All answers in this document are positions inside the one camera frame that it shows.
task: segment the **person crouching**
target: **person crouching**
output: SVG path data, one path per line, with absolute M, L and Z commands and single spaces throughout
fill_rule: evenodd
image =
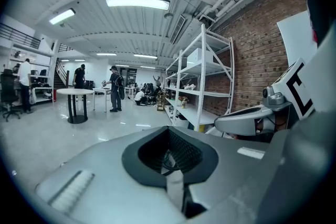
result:
M 135 102 L 136 102 L 137 105 L 145 104 L 146 103 L 147 98 L 145 97 L 145 89 L 144 88 L 142 88 L 141 91 L 138 92 L 135 95 L 134 100 L 135 100 Z

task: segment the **red brick wall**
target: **red brick wall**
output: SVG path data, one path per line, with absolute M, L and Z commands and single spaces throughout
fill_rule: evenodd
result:
M 255 0 L 224 22 L 216 32 L 232 37 L 235 53 L 235 89 L 232 111 L 260 104 L 262 90 L 287 69 L 287 56 L 277 22 L 307 9 L 306 0 Z M 228 52 L 219 56 L 227 64 Z M 208 76 L 206 90 L 227 90 L 224 74 Z M 204 98 L 204 109 L 226 111 L 227 98 Z

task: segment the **white tabletop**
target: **white tabletop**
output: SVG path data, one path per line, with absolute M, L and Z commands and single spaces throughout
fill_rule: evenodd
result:
M 93 94 L 95 91 L 86 89 L 58 89 L 56 92 L 60 94 L 84 95 Z
M 95 92 L 108 92 L 108 91 L 111 91 L 111 89 L 93 88 L 93 91 L 95 91 Z

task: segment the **table leg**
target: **table leg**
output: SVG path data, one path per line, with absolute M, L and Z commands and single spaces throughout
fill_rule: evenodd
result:
M 76 97 L 74 95 L 72 96 L 72 106 L 74 108 L 74 117 L 76 117 Z
M 96 110 L 95 95 L 96 92 L 93 93 L 93 110 Z
M 72 118 L 72 111 L 71 111 L 71 95 L 68 95 L 68 107 L 69 107 L 69 122 L 74 122 Z
M 83 102 L 84 102 L 84 119 L 87 120 L 88 119 L 88 115 L 86 113 L 86 94 L 83 95 Z
M 104 95 L 105 95 L 105 112 L 107 111 L 107 92 L 105 91 L 105 93 L 104 93 Z

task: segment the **upper loft railing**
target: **upper loft railing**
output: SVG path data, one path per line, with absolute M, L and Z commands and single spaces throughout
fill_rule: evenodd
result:
M 41 42 L 41 40 L 26 35 L 25 33 L 22 33 L 3 23 L 0 23 L 0 37 L 9 39 L 17 44 L 32 47 L 34 49 L 38 49 Z
M 73 50 L 73 49 L 71 49 L 71 48 L 68 47 L 67 45 L 61 44 L 61 45 L 59 46 L 58 52 L 60 52 L 60 51 L 68 51 L 68 50 Z

